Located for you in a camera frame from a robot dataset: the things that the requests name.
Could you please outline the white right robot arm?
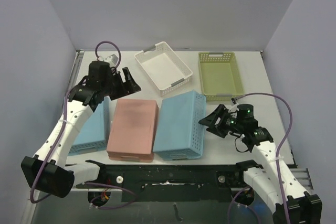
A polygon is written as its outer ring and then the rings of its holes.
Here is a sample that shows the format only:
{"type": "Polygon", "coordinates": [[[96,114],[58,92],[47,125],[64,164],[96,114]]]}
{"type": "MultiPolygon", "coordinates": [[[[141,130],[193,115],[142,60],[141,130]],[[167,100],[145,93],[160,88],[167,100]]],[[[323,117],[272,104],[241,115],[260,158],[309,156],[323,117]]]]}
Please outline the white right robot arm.
{"type": "Polygon", "coordinates": [[[259,126],[251,104],[235,111],[220,104],[199,121],[207,131],[225,138],[235,136],[247,146],[253,159],[236,163],[234,182],[251,187],[272,213],[274,223],[320,223],[322,201],[300,184],[283,158],[269,131],[259,126]]]}

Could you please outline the pink plastic basket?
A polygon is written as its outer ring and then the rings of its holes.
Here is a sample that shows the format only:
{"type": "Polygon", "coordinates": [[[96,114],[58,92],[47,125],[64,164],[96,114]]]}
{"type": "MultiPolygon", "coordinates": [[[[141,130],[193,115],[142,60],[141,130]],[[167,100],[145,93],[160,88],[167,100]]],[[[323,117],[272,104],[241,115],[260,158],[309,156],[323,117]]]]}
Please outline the pink plastic basket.
{"type": "Polygon", "coordinates": [[[111,160],[152,162],[159,107],[155,100],[119,99],[107,153],[111,160]]]}

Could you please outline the white plastic basket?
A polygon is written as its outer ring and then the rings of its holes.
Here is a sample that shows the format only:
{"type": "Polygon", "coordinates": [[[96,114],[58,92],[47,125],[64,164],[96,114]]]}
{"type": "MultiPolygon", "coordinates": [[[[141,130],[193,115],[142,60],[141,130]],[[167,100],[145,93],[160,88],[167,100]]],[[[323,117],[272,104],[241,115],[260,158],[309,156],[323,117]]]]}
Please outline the white plastic basket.
{"type": "Polygon", "coordinates": [[[165,41],[137,52],[134,58],[161,97],[187,84],[193,76],[192,70],[165,41]]]}

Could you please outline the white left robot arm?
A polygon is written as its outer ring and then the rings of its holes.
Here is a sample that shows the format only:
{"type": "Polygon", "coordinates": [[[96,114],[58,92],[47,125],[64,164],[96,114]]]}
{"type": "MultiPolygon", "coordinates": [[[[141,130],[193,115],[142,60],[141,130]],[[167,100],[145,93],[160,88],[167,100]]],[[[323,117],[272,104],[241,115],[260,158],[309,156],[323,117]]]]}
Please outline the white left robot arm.
{"type": "Polygon", "coordinates": [[[64,98],[63,112],[48,139],[34,156],[23,158],[21,168],[30,187],[30,202],[35,191],[66,197],[71,189],[89,182],[96,188],[105,185],[107,175],[102,164],[85,161],[67,167],[70,149],[87,120],[106,97],[116,100],[141,91],[129,68],[118,71],[104,61],[93,61],[88,75],[75,85],[64,98]]]}

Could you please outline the light blue plastic basket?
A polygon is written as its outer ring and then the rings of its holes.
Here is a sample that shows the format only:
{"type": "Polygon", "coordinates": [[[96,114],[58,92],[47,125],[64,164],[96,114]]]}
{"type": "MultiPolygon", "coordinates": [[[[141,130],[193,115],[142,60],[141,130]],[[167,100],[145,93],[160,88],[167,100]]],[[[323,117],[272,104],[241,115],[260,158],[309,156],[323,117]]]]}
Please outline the light blue plastic basket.
{"type": "Polygon", "coordinates": [[[107,147],[110,133],[110,101],[105,98],[81,128],[69,156],[103,151],[107,147]]]}

